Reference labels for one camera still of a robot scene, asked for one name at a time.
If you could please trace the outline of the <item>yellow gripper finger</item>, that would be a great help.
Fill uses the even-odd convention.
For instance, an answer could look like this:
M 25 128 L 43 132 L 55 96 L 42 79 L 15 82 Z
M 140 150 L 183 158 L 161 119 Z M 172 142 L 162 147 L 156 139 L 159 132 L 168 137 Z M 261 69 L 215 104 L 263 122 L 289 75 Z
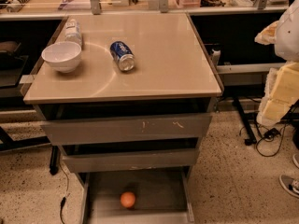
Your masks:
M 266 77 L 257 122 L 263 126 L 274 126 L 298 100 L 299 63 L 286 62 L 279 69 L 271 68 Z
M 270 45 L 276 43 L 276 29 L 278 21 L 274 21 L 258 33 L 254 41 L 262 45 Z

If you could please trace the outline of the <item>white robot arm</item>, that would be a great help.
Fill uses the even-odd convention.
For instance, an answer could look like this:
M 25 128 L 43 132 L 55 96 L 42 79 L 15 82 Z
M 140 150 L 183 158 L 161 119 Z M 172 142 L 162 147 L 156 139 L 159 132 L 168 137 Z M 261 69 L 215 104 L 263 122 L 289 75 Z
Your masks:
M 273 126 L 299 100 L 299 0 L 294 0 L 280 19 L 265 27 L 254 41 L 273 44 L 275 54 L 286 61 L 279 69 L 269 70 L 258 109 L 257 122 Z

